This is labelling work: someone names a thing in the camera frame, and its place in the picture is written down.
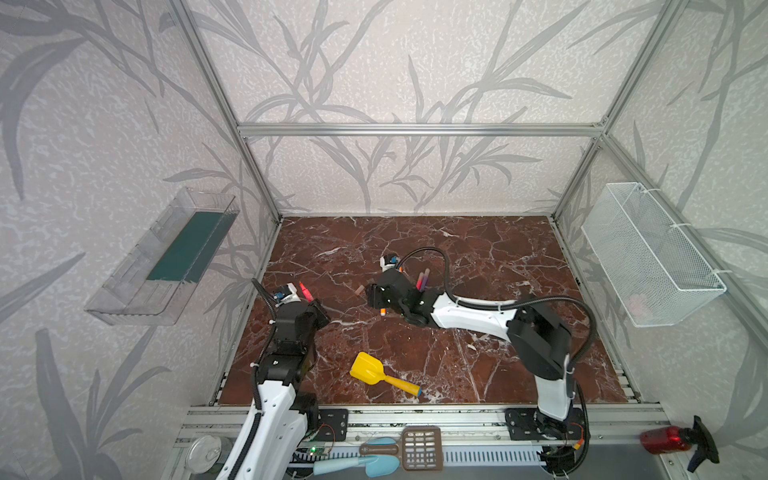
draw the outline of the light blue trowel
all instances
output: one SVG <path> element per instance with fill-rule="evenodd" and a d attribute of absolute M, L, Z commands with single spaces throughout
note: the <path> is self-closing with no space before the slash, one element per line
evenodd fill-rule
<path fill-rule="evenodd" d="M 360 457 L 332 458 L 330 460 L 319 460 L 313 463 L 312 471 L 315 475 L 324 473 L 338 472 L 345 468 L 352 468 L 359 465 L 366 466 L 366 475 L 369 478 L 383 477 L 389 475 L 400 466 L 400 458 L 397 457 L 399 448 L 397 440 L 389 437 L 371 440 L 360 447 Z M 386 455 L 365 455 L 366 452 L 386 453 Z"/>

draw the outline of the yellow shovel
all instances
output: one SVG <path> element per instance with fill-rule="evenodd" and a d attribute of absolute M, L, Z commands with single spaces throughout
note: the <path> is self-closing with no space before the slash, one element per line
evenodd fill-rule
<path fill-rule="evenodd" d="M 384 380 L 388 384 L 394 385 L 401 390 L 405 390 L 411 395 L 419 396 L 422 394 L 422 388 L 420 386 L 413 385 L 405 380 L 396 379 L 389 375 L 384 375 L 384 365 L 365 352 L 357 354 L 357 358 L 352 364 L 352 369 L 349 371 L 349 374 L 358 380 L 362 380 L 368 385 L 375 385 L 381 380 Z"/>

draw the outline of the red marker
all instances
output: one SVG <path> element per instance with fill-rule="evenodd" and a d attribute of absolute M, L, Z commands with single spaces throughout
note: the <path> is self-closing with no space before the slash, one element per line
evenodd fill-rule
<path fill-rule="evenodd" d="M 306 298 L 307 302 L 314 301 L 314 297 L 312 296 L 312 293 L 304 286 L 303 283 L 299 282 L 299 286 L 301 287 L 301 293 L 304 294 L 304 298 Z"/>

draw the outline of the wallpaper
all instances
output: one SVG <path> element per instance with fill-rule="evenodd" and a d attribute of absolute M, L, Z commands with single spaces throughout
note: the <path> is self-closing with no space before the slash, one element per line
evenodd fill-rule
<path fill-rule="evenodd" d="M 693 7 L 612 134 L 768 315 L 768 2 Z"/>
<path fill-rule="evenodd" d="M 158 478 L 274 225 L 163 2 L 4 0 L 0 31 L 0 478 Z M 241 212 L 178 323 L 87 314 L 182 186 Z"/>
<path fill-rule="evenodd" d="M 581 281 L 644 402 L 661 402 L 675 425 L 699 415 L 713 433 L 720 464 L 703 463 L 702 480 L 757 480 L 768 468 L 768 355 L 722 298 L 675 326 L 637 328 L 581 231 L 609 182 L 630 181 L 601 153 L 558 221 Z"/>
<path fill-rule="evenodd" d="M 251 150 L 293 214 L 548 214 L 584 137 L 268 137 Z"/>
<path fill-rule="evenodd" d="M 599 122 L 663 4 L 190 0 L 239 122 Z M 252 137 L 290 214 L 550 213 L 581 138 Z"/>

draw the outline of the light blue shovel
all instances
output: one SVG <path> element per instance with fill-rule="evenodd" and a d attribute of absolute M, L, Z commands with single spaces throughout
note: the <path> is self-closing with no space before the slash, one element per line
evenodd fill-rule
<path fill-rule="evenodd" d="M 392 445 L 388 450 L 394 455 L 397 454 L 397 441 L 388 437 L 375 439 L 367 442 L 367 445 Z M 330 460 L 319 460 L 312 465 L 312 472 L 315 475 L 323 473 L 338 472 L 345 468 L 352 468 L 359 465 L 366 466 L 366 475 L 369 478 L 382 477 L 393 473 L 400 466 L 400 458 L 394 455 L 364 455 L 360 457 L 332 458 Z"/>

